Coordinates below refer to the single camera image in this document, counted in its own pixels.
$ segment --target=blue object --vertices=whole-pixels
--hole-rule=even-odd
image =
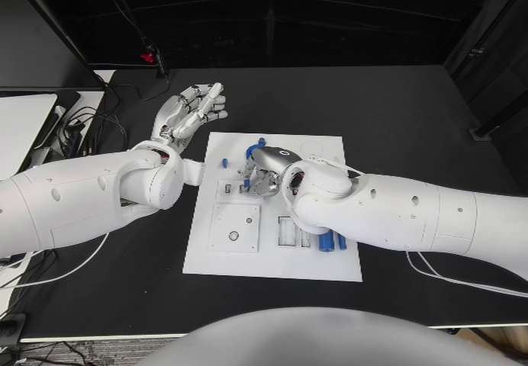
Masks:
[[[319,250],[322,252],[334,252],[337,248],[334,244],[334,231],[331,230],[327,234],[319,236]]]
[[[267,140],[264,139],[264,137],[262,137],[262,138],[259,139],[259,144],[257,144],[257,145],[250,146],[250,147],[249,147],[249,150],[246,150],[246,159],[250,159],[253,149],[256,149],[257,147],[263,147],[263,146],[266,146],[266,145],[267,145]]]
[[[345,250],[347,249],[347,241],[345,241],[345,237],[338,234],[338,242],[339,242],[339,249]]]

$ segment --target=black pole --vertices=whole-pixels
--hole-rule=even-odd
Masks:
[[[487,28],[487,31],[484,32],[479,40],[477,41],[477,44],[472,47],[472,50],[478,50],[482,48],[482,45],[485,44],[485,41],[488,40],[488,37],[491,35],[491,33],[494,32],[498,24],[501,23],[501,20],[504,18],[504,16],[508,13],[510,8],[514,5],[515,0],[510,0],[508,3],[504,5],[504,8],[501,9],[501,12],[498,13],[498,16],[495,17],[492,24],[490,25],[490,27]],[[456,80],[456,78],[459,77],[464,68],[468,66],[468,62],[475,58],[475,53],[468,53],[465,60],[462,61],[461,65],[456,67],[455,72],[452,73],[452,79]]]
[[[478,137],[485,137],[507,121],[526,109],[528,105],[528,90],[517,97],[515,101],[495,114],[490,121],[474,131]]]

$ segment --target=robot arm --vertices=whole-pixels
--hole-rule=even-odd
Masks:
[[[200,85],[172,97],[156,117],[171,134],[127,152],[52,162],[0,181],[0,258],[86,242],[174,206],[184,183],[202,183],[204,164],[179,153],[200,126],[227,116],[221,90]],[[182,95],[189,102],[175,105]]]
[[[270,160],[256,163],[257,171],[273,166]],[[276,170],[275,194],[282,191],[305,231],[322,235],[335,230],[386,249],[464,255],[528,280],[528,198],[459,191],[386,175],[350,179],[344,167],[312,156]]]

